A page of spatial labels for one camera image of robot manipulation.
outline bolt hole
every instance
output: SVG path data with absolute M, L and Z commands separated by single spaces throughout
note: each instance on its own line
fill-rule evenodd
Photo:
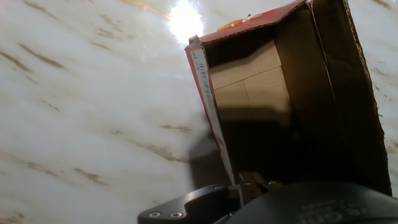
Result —
M 149 214 L 149 217 L 156 218 L 156 217 L 159 217 L 160 215 L 161 215 L 160 212 L 152 212 L 151 214 Z
M 181 212 L 175 212 L 175 213 L 170 214 L 170 217 L 173 217 L 173 218 L 182 217 L 182 213 Z

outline smaller cardboard box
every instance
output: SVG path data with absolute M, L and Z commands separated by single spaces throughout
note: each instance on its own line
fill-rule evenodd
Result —
M 377 106 L 345 0 L 289 5 L 185 49 L 232 183 L 339 180 L 391 194 Z

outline white marble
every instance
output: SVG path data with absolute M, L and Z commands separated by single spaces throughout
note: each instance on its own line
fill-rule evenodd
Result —
M 215 145 L 188 37 L 288 2 L 1 0 L 0 223 L 135 223 L 193 190 Z M 398 195 L 398 2 L 350 4 Z

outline brown marble vein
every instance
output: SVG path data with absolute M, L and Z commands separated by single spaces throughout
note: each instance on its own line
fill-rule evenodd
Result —
M 54 67 L 56 67 L 56 68 L 66 69 L 66 68 L 65 68 L 63 65 L 61 65 L 60 63 L 58 63 L 58 62 L 56 62 L 56 61 L 54 61 L 54 60 L 51 60 L 51 59 L 49 59 L 49 58 L 47 58 L 47 57 L 44 57 L 44 56 L 42 56 L 42 55 L 39 55 L 39 54 L 35 53 L 33 50 L 31 50 L 30 48 L 28 48 L 28 47 L 25 46 L 24 44 L 19 44 L 19 46 L 22 47 L 24 50 L 26 50 L 26 51 L 27 51 L 28 53 L 30 53 L 31 55 L 37 57 L 37 58 L 40 59 L 41 61 L 43 61 L 43 62 L 45 62 L 45 63 L 47 63 L 47 64 L 49 64 L 49 65 L 51 65 L 51 66 L 54 66 Z
M 40 7 L 39 5 L 37 5 L 37 4 L 34 3 L 34 2 L 28 2 L 28 1 L 24 1 L 24 2 L 25 2 L 25 4 L 27 4 L 28 6 L 34 8 L 34 9 L 37 9 L 37 10 L 39 10 L 40 12 L 43 12 L 44 14 L 46 14 L 46 15 L 52 17 L 53 19 L 59 20 L 59 19 L 58 19 L 57 17 L 55 17 L 53 14 L 49 13 L 44 7 Z
M 2 56 L 4 56 L 6 59 L 8 59 L 9 61 L 11 61 L 12 63 L 14 63 L 15 65 L 17 65 L 17 67 L 19 67 L 20 69 L 22 69 L 25 72 L 32 72 L 32 70 L 30 70 L 29 68 L 27 68 L 24 64 L 20 63 L 20 61 L 18 61 L 17 59 L 15 59 L 14 57 L 11 57 L 10 55 L 4 53 L 4 52 L 0 52 L 0 54 Z
M 385 7 L 386 9 L 390 9 L 390 10 L 392 9 L 392 7 L 388 3 L 386 3 L 382 0 L 372 0 L 372 1 L 376 2 L 378 5 L 380 5 L 382 7 Z
M 107 46 L 105 46 L 105 45 L 97 44 L 97 43 L 92 43 L 92 44 L 95 45 L 95 46 L 97 46 L 97 47 L 101 47 L 101 48 L 103 48 L 103 49 L 112 51 L 112 49 L 110 49 L 109 47 L 107 47 Z
M 179 130 L 180 132 L 183 132 L 183 133 L 187 133 L 187 132 L 191 131 L 191 129 L 189 129 L 188 127 L 184 127 L 184 126 L 173 127 L 173 126 L 171 126 L 169 124 L 165 124 L 165 125 L 161 126 L 161 128 L 164 128 L 164 129 L 175 129 L 175 130 Z
M 107 183 L 104 183 L 104 182 L 98 180 L 98 179 L 100 178 L 100 176 L 98 176 L 98 175 L 96 175 L 96 174 L 88 174 L 88 173 L 86 173 L 85 171 L 83 171 L 82 169 L 79 169 L 79 168 L 75 168 L 75 169 L 73 169 L 73 170 L 74 170 L 76 173 L 81 174 L 81 175 L 87 177 L 89 180 L 93 181 L 93 182 L 96 183 L 96 184 L 108 186 Z
M 188 161 L 186 159 L 174 157 L 171 152 L 167 151 L 167 149 L 168 149 L 167 147 L 158 147 L 153 144 L 143 144 L 141 142 L 137 142 L 132 139 L 127 139 L 127 141 L 135 146 L 138 146 L 138 147 L 145 149 L 149 152 L 152 152 L 160 157 L 163 157 L 164 159 L 166 159 L 168 161 L 188 163 Z

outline box flap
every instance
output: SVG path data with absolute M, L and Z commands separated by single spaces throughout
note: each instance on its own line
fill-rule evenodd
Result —
M 217 40 L 224 38 L 233 34 L 237 34 L 250 29 L 259 28 L 266 25 L 271 25 L 283 19 L 290 11 L 293 11 L 299 5 L 305 3 L 306 0 L 296 0 L 286 6 L 282 6 L 278 9 L 273 9 L 268 12 L 264 12 L 258 16 L 248 17 L 246 22 L 243 22 L 234 27 L 230 27 L 219 32 L 208 34 L 206 36 L 200 37 L 200 41 L 209 42 L 212 40 Z

